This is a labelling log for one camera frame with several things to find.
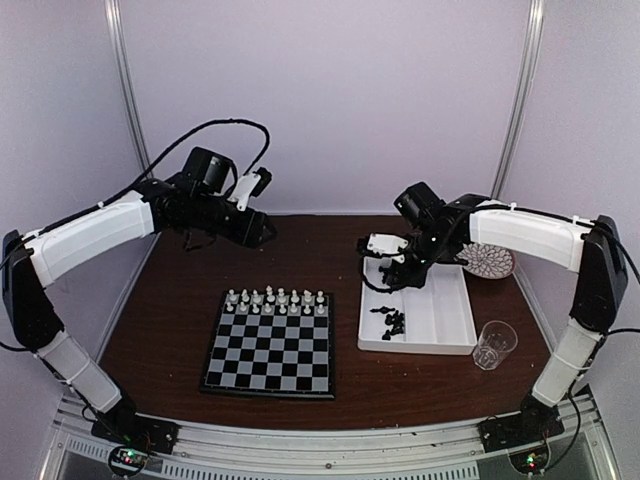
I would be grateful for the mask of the white plastic compartment tray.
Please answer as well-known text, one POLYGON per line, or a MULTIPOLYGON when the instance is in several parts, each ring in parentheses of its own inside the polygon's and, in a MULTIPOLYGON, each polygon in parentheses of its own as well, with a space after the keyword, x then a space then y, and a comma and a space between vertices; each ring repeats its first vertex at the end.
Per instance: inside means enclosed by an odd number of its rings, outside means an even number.
POLYGON ((358 348, 363 351, 469 355, 477 335, 463 269, 435 265, 425 286, 391 294, 361 286, 358 348), (385 340, 392 329, 382 307, 404 315, 404 331, 385 340))

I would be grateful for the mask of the black white chess board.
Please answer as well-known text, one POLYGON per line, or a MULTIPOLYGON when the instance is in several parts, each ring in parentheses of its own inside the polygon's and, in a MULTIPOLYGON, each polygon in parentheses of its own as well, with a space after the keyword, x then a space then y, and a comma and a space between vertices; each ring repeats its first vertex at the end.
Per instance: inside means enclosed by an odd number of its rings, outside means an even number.
POLYGON ((207 394, 333 400, 334 298, 327 316, 221 313, 204 359, 207 394))

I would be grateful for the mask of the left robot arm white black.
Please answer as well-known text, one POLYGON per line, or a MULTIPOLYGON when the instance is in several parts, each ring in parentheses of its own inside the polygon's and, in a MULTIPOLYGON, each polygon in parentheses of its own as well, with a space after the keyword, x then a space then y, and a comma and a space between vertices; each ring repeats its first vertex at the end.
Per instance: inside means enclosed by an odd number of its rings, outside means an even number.
POLYGON ((14 336, 78 392, 98 413, 106 429, 123 444, 137 442, 144 424, 130 410, 125 393, 66 331, 46 289, 75 267, 135 239, 173 229, 199 230, 257 248, 276 235, 268 216, 249 206, 272 180, 260 167, 235 179, 223 192, 232 161, 194 148, 183 169, 167 180, 148 179, 122 197, 96 205, 50 230, 3 239, 2 297, 14 336))

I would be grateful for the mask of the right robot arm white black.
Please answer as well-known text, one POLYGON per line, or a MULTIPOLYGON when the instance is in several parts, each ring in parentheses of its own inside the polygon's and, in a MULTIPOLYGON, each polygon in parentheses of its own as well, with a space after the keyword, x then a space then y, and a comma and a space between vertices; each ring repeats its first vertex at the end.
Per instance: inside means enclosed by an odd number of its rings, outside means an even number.
POLYGON ((423 286, 433 265, 460 263, 468 245, 504 248, 576 274, 567 328, 512 423, 519 440, 535 440, 550 426, 550 410, 569 392, 617 317, 629 263, 615 221, 568 218, 478 194, 445 202, 423 182, 407 188, 395 206, 410 232, 372 234, 365 243, 369 254, 391 261, 383 272, 389 293, 423 286))

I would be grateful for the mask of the black chess pieces pile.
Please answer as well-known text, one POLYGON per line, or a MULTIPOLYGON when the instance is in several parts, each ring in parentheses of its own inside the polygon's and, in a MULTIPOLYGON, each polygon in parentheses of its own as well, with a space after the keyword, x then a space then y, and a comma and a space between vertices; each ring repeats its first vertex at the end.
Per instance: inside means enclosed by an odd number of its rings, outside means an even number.
POLYGON ((390 341, 396 335, 405 333, 405 314, 395 307, 380 306, 370 309, 371 313, 379 313, 385 316, 384 324, 387 329, 382 334, 383 341, 390 341))

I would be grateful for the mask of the white chess pieces row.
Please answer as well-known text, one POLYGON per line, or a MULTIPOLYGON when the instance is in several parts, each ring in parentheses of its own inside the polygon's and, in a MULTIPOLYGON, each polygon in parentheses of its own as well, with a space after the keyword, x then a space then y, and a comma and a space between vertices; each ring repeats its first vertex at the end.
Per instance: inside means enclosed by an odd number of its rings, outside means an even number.
POLYGON ((322 290, 275 289, 227 290, 221 300, 221 313, 234 315, 327 316, 332 295, 322 290))

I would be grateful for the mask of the patterned ceramic plate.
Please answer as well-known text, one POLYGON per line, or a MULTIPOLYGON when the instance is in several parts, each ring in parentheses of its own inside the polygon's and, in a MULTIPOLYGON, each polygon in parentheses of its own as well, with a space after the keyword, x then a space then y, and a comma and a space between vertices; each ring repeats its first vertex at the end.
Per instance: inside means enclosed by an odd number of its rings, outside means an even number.
POLYGON ((516 267, 515 255, 510 250, 495 245, 466 245, 458 258, 466 261, 463 268, 468 273, 488 280, 507 278, 516 267))

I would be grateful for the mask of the clear drinking glass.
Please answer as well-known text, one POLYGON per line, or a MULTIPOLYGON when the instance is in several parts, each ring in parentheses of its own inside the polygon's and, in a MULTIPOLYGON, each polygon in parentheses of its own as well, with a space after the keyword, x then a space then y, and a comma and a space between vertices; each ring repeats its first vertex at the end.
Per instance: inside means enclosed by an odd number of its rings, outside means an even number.
POLYGON ((483 371, 495 370, 518 345, 513 327, 502 321, 490 321, 484 325, 472 352, 476 367, 483 371))

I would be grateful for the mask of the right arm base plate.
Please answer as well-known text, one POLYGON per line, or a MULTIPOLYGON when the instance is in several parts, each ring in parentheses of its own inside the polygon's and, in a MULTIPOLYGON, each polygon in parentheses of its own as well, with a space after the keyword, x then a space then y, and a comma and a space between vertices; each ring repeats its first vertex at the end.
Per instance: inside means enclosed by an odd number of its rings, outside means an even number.
POLYGON ((541 442, 565 432, 559 418, 551 419, 543 426, 527 426, 521 413, 489 417, 479 422, 477 427, 486 453, 541 442))

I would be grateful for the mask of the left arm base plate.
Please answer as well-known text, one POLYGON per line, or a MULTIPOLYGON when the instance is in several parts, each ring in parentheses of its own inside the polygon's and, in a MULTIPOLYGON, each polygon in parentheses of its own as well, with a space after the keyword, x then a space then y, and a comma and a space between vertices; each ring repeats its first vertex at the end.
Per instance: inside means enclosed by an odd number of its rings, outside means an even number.
POLYGON ((179 433, 177 423, 149 417, 136 417, 133 427, 127 433, 117 433, 101 420, 91 427, 94 437, 124 444, 147 453, 171 454, 179 433))

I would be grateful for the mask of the front aluminium rail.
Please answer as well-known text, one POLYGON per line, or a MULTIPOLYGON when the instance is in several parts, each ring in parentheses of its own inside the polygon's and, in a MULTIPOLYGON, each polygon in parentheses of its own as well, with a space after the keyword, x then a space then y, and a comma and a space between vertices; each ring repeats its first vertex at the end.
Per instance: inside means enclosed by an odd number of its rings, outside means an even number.
MULTIPOLYGON (((544 475, 514 467, 517 454, 550 448, 554 464, 571 443, 577 415, 559 406, 564 433, 488 452, 482 419, 417 427, 343 431, 268 430, 173 420, 171 454, 153 455, 132 479, 622 479, 590 394, 575 396, 581 427, 572 447, 544 475)), ((115 444, 91 435, 82 404, 65 395, 54 416, 36 479, 117 479, 107 465, 115 444)))

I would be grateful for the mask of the left aluminium frame post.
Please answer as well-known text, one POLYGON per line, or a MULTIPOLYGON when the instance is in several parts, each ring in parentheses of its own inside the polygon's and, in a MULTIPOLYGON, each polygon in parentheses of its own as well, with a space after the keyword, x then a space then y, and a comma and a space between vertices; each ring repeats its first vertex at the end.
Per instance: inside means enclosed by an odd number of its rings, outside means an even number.
POLYGON ((120 89, 125 108, 125 117, 136 159, 142 171, 150 166, 150 159, 142 129, 139 110, 135 98, 134 86, 126 49, 126 40, 121 16, 121 5, 118 0, 104 1, 107 28, 114 52, 120 89))

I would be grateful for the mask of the aluminium frame post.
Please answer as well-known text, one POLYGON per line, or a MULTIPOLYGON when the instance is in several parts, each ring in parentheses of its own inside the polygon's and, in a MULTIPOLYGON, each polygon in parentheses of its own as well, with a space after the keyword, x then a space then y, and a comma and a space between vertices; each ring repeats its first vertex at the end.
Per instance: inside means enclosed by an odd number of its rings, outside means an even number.
POLYGON ((134 86, 126 49, 126 40, 121 16, 121 5, 118 0, 104 1, 107 28, 114 52, 120 89, 125 108, 125 117, 136 159, 142 171, 150 166, 150 159, 142 129, 139 110, 135 98, 134 86))
POLYGON ((521 62, 509 122, 490 196, 498 199, 506 186, 515 158, 525 108, 533 85, 544 28, 545 1, 531 0, 526 24, 521 62))

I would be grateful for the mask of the right aluminium frame post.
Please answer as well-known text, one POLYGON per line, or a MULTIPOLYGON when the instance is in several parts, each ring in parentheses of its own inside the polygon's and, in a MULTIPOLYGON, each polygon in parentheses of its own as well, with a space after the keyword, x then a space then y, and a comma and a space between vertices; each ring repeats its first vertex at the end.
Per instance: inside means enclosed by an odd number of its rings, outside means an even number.
POLYGON ((515 158, 525 108, 533 85, 544 28, 545 1, 531 0, 526 24, 521 62, 509 122, 490 196, 498 199, 506 186, 515 158))

